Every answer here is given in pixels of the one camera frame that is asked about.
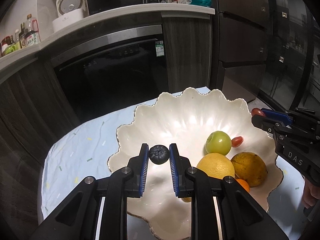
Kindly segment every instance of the blueberry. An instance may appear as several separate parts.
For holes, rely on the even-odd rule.
[[[149,158],[154,164],[163,164],[169,159],[169,150],[166,146],[155,145],[149,150]]]

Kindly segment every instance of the blue gripper pad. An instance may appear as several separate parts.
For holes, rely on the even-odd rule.
[[[266,109],[266,108],[262,108],[261,110],[262,112],[264,112],[266,117],[283,122],[285,126],[292,124],[292,120],[289,118],[289,116],[286,113],[281,113],[281,112],[277,112],[277,111]]]

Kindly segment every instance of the das logo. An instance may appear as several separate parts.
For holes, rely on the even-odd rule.
[[[302,160],[297,159],[297,156],[293,155],[292,152],[289,152],[288,157],[295,163],[299,164],[300,166],[302,165]]]

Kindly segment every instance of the table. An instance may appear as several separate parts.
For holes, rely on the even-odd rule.
[[[207,87],[197,90],[202,94],[210,91]],[[151,106],[155,102],[156,98],[143,104]],[[249,109],[250,105],[256,107],[257,102],[249,103]],[[111,175],[107,160],[118,151],[116,129],[133,121],[136,107],[137,105],[129,106],[83,123],[52,146],[45,160],[42,175],[41,210],[44,218],[83,178],[94,176],[101,179]],[[276,163],[283,171],[284,179],[268,197],[269,215],[290,240],[297,240],[307,220],[300,204],[304,180],[300,173],[281,157],[277,158]],[[156,238],[144,220],[128,215],[128,240],[136,239]]]

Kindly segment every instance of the shelf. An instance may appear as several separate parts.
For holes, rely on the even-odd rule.
[[[46,46],[50,45],[51,43],[55,42],[59,38],[68,35],[71,32],[74,32],[78,29],[84,28],[88,25],[116,18],[123,15],[130,15],[136,13],[143,13],[143,12],[190,12],[190,13],[198,13],[198,14],[207,14],[207,15],[214,15],[215,10],[214,8],[203,7],[198,5],[189,5],[189,4],[177,4],[177,3],[149,3],[149,4],[138,4],[138,5],[131,5],[120,7],[112,10],[108,10],[105,12],[97,13],[86,17],[74,24],[71,24],[58,32],[52,34],[47,39],[41,42],[40,47],[41,49],[45,48]]]
[[[0,58],[0,83],[8,78],[13,73],[17,72],[25,65],[36,60],[37,52],[43,50],[50,44],[59,42],[59,39],[74,32],[81,30],[88,25],[93,25],[100,21],[116,18],[124,15],[138,14],[144,12],[180,12],[190,17],[201,15],[214,15],[215,9],[197,5],[176,4],[176,3],[152,3],[138,4],[126,7],[120,7],[109,11],[101,12],[89,17],[86,17],[74,24],[71,24],[56,33],[50,35],[47,39],[41,41],[40,44],[33,45],[24,49],[15,51],[5,57]]]

